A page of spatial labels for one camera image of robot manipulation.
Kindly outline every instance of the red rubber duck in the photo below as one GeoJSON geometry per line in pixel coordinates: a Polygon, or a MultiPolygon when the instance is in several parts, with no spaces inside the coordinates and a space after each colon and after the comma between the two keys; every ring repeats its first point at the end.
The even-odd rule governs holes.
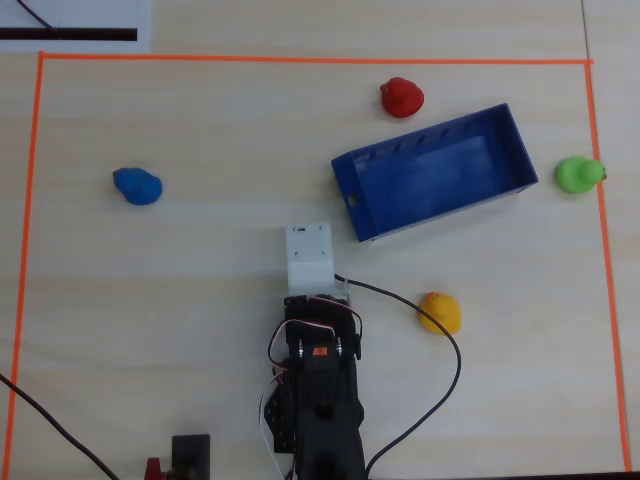
{"type": "Polygon", "coordinates": [[[422,90],[415,83],[404,78],[392,78],[380,86],[380,91],[382,92],[382,106],[392,117],[410,117],[420,110],[424,103],[422,90]]]}

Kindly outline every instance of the wooden table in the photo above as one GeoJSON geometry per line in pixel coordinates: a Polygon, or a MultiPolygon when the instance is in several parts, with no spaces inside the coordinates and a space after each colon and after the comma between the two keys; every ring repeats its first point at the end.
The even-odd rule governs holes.
{"type": "Polygon", "coordinates": [[[589,50],[594,66],[595,103],[600,154],[606,162],[607,211],[617,318],[620,327],[624,388],[631,460],[640,465],[640,325],[635,286],[640,281],[640,223],[634,215],[640,166],[633,141],[640,97],[640,5],[626,0],[611,4],[585,2],[589,50]]]}
{"type": "MultiPolygon", "coordinates": [[[[586,58],[579,2],[172,3],[155,4],[154,53],[586,58]]],[[[593,28],[615,15],[586,7],[593,28]]],[[[620,4],[617,14],[633,8],[620,4]]],[[[602,45],[609,58],[594,37],[592,56],[602,45]]],[[[616,77],[599,77],[595,59],[599,107],[616,77]]],[[[0,61],[0,98],[10,102],[0,112],[9,372],[36,59],[0,61]]],[[[621,168],[627,179],[616,182],[629,182],[607,195],[617,205],[616,287],[629,292],[624,333],[633,332],[637,271],[625,267],[637,249],[626,240],[635,256],[621,256],[616,242],[634,238],[637,224],[616,212],[635,192],[624,170],[631,156],[605,140],[610,115],[598,110],[603,157],[615,155],[609,171],[621,168]]],[[[332,224],[339,273],[414,300],[450,292],[463,309],[458,389],[374,478],[624,468],[598,199],[567,198],[551,180],[560,159],[592,155],[582,65],[47,60],[39,119],[20,384],[121,478],[140,478],[148,456],[166,458],[171,435],[200,432],[212,436],[212,478],[276,478],[254,412],[286,295],[282,227],[322,220],[332,224]],[[425,88],[425,108],[406,122],[377,105],[377,86],[396,75],[425,88]],[[356,242],[330,159],[504,101],[537,186],[356,242]],[[163,177],[157,205],[134,209],[113,191],[111,171],[127,164],[163,177]]],[[[440,398],[455,357],[402,305],[353,294],[366,322],[358,369],[370,458],[440,398]]],[[[101,478],[19,399],[12,448],[11,478],[101,478]]]]}

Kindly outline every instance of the orange tape border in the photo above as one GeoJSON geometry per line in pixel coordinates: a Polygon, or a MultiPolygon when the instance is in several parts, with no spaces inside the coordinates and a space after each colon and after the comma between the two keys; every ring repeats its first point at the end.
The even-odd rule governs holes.
{"type": "MultiPolygon", "coordinates": [[[[16,327],[13,343],[13,359],[11,367],[11,381],[18,383],[20,364],[20,346],[22,339],[22,324],[24,314],[25,287],[27,280],[27,264],[29,257],[29,231],[31,224],[31,204],[33,199],[33,179],[35,174],[36,143],[38,137],[38,122],[40,118],[40,101],[42,98],[42,77],[45,59],[50,60],[120,60],[120,61],[191,61],[191,62],[254,62],[254,63],[304,63],[304,64],[334,64],[334,65],[583,65],[589,108],[589,123],[593,156],[600,159],[598,145],[598,129],[596,124],[595,105],[593,100],[593,83],[591,79],[591,65],[593,59],[474,59],[474,58],[319,58],[319,57],[270,57],[270,56],[233,56],[233,55],[96,55],[96,54],[67,54],[67,53],[38,53],[38,70],[33,102],[33,116],[31,120],[31,140],[29,145],[29,164],[27,168],[27,185],[24,202],[24,218],[22,225],[22,251],[20,255],[20,279],[18,283],[18,301],[16,308],[16,327]]],[[[631,471],[631,455],[627,433],[626,407],[624,395],[624,378],[620,355],[620,336],[613,284],[613,269],[611,266],[611,252],[609,248],[609,234],[607,229],[607,215],[604,201],[604,190],[598,184],[598,208],[600,211],[600,228],[602,230],[602,246],[604,251],[605,273],[607,276],[607,292],[609,296],[609,312],[611,317],[611,335],[616,376],[616,394],[618,399],[618,419],[620,423],[620,441],[624,469],[631,471]]],[[[2,480],[9,479],[11,461],[11,447],[13,441],[13,426],[15,418],[15,397],[13,390],[9,393],[9,407],[7,414],[7,430],[5,435],[4,460],[2,465],[2,480]]]]}

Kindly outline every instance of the blue plastic box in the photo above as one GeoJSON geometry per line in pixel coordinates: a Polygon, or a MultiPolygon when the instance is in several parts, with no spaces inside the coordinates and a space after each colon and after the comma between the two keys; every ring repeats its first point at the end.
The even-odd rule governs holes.
{"type": "Polygon", "coordinates": [[[331,164],[361,242],[538,182],[506,103],[331,164]]]}

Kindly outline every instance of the black line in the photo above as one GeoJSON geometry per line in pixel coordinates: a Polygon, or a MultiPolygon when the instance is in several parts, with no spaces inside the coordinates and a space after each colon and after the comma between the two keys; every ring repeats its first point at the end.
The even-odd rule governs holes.
{"type": "Polygon", "coordinates": [[[136,28],[0,28],[0,40],[93,40],[135,42],[136,28]]]}
{"type": "Polygon", "coordinates": [[[60,435],[62,435],[71,445],[73,445],[78,450],[80,450],[82,453],[84,453],[87,457],[89,457],[89,459],[93,463],[95,463],[100,468],[100,470],[102,470],[107,475],[107,477],[109,477],[111,480],[120,480],[116,476],[116,474],[113,473],[109,469],[109,467],[107,467],[104,464],[104,462],[102,460],[100,460],[91,450],[89,450],[87,447],[82,445],[78,440],[76,440],[73,437],[73,435],[71,435],[69,432],[67,432],[62,427],[62,425],[60,425],[56,421],[56,419],[53,418],[51,416],[51,414],[44,409],[44,407],[42,407],[38,402],[36,402],[33,398],[31,398],[29,395],[27,395],[27,393],[25,393],[20,387],[18,387],[15,383],[13,383],[11,380],[9,380],[7,377],[2,375],[1,373],[0,373],[0,382],[4,383],[7,387],[9,387],[11,390],[16,392],[20,397],[22,397],[22,399],[25,402],[27,402],[29,405],[31,405],[33,408],[35,408],[40,415],[42,415],[51,425],[53,425],[53,428],[58,430],[58,433],[60,433],[60,435]]]}
{"type": "Polygon", "coordinates": [[[395,440],[393,440],[391,443],[389,443],[387,446],[385,446],[382,450],[380,450],[378,453],[376,453],[371,460],[369,460],[369,463],[367,464],[367,467],[365,468],[365,472],[364,472],[365,473],[365,478],[368,479],[369,478],[369,473],[371,473],[371,468],[373,468],[373,465],[380,459],[380,457],[382,457],[385,453],[387,453],[389,450],[391,450],[393,447],[395,447],[400,442],[402,442],[405,438],[407,438],[409,435],[411,435],[411,433],[413,433],[414,430],[416,430],[420,425],[422,425],[424,423],[424,421],[427,420],[433,413],[435,413],[436,410],[438,410],[444,404],[444,402],[446,402],[447,399],[451,396],[451,394],[453,393],[453,390],[456,388],[456,385],[458,384],[458,379],[460,378],[460,370],[462,368],[462,354],[460,353],[460,348],[458,347],[458,344],[453,339],[451,334],[447,331],[447,329],[444,328],[440,324],[440,322],[438,322],[435,318],[433,318],[431,315],[429,315],[423,309],[418,307],[415,303],[412,303],[409,300],[407,300],[406,298],[401,297],[400,295],[398,295],[396,293],[390,292],[389,290],[384,290],[382,288],[374,287],[373,285],[369,285],[368,283],[359,282],[357,280],[352,280],[352,279],[346,279],[346,278],[341,277],[340,275],[337,275],[337,274],[335,274],[334,277],[339,282],[344,282],[346,284],[356,285],[356,286],[362,287],[362,288],[367,288],[367,289],[372,290],[374,292],[381,293],[382,295],[386,295],[386,296],[391,297],[391,298],[393,298],[395,300],[398,300],[399,302],[404,303],[408,307],[413,308],[416,312],[420,313],[421,315],[424,315],[426,318],[428,318],[431,321],[431,323],[433,323],[436,327],[438,327],[440,329],[440,331],[449,339],[449,341],[451,342],[451,345],[453,346],[453,349],[456,352],[456,358],[457,358],[456,373],[453,376],[453,381],[451,382],[451,386],[449,387],[449,390],[447,390],[447,392],[440,399],[440,401],[438,403],[436,403],[433,407],[431,407],[431,409],[427,413],[425,413],[416,423],[411,425],[407,430],[404,431],[404,433],[402,433],[399,437],[397,437],[395,440]]]}
{"type": "Polygon", "coordinates": [[[587,15],[584,13],[584,0],[580,0],[582,6],[582,29],[584,30],[584,46],[587,49],[587,59],[591,58],[589,53],[589,35],[587,34],[587,15]]]}
{"type": "Polygon", "coordinates": [[[40,23],[43,27],[47,28],[51,32],[56,31],[56,29],[53,26],[51,26],[49,23],[47,23],[40,15],[38,15],[36,12],[31,10],[26,3],[24,3],[22,0],[16,0],[16,1],[20,4],[22,8],[24,8],[27,11],[29,15],[35,18],[38,21],[38,23],[40,23]]]}

